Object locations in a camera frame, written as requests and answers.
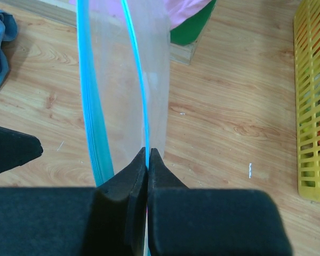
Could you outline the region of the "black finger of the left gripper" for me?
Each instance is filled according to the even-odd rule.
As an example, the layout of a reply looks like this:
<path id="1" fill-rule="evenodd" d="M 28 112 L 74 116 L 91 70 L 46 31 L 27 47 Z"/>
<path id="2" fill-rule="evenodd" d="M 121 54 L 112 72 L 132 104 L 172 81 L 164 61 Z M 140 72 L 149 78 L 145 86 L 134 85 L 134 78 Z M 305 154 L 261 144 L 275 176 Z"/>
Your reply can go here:
<path id="1" fill-rule="evenodd" d="M 0 173 L 22 166 L 42 153 L 37 137 L 0 126 Z"/>

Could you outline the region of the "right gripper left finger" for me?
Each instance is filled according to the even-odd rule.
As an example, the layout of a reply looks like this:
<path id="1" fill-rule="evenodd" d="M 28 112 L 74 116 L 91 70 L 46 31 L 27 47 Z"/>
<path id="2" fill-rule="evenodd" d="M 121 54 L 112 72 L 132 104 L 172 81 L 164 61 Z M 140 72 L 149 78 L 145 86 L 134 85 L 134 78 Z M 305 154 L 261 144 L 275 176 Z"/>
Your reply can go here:
<path id="1" fill-rule="evenodd" d="M 0 255 L 143 255 L 145 156 L 96 188 L 0 188 Z"/>

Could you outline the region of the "clear zip top bag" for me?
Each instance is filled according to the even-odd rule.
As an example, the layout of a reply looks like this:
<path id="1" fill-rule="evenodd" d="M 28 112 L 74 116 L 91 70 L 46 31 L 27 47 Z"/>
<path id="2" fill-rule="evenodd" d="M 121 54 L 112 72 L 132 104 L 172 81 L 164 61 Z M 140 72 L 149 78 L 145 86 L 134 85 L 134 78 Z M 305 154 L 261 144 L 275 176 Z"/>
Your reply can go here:
<path id="1" fill-rule="evenodd" d="M 83 117 L 96 185 L 140 151 L 164 154 L 170 24 L 163 1 L 77 1 Z"/>

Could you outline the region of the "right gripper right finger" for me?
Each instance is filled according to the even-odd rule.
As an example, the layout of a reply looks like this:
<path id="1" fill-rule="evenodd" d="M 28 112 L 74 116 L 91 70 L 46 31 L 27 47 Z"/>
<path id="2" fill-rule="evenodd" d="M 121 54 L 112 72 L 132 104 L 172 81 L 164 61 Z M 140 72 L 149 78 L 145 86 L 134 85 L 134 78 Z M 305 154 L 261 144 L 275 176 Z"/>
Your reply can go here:
<path id="1" fill-rule="evenodd" d="M 148 170 L 151 255 L 291 255 L 272 198 L 256 189 L 189 188 L 152 149 Z"/>

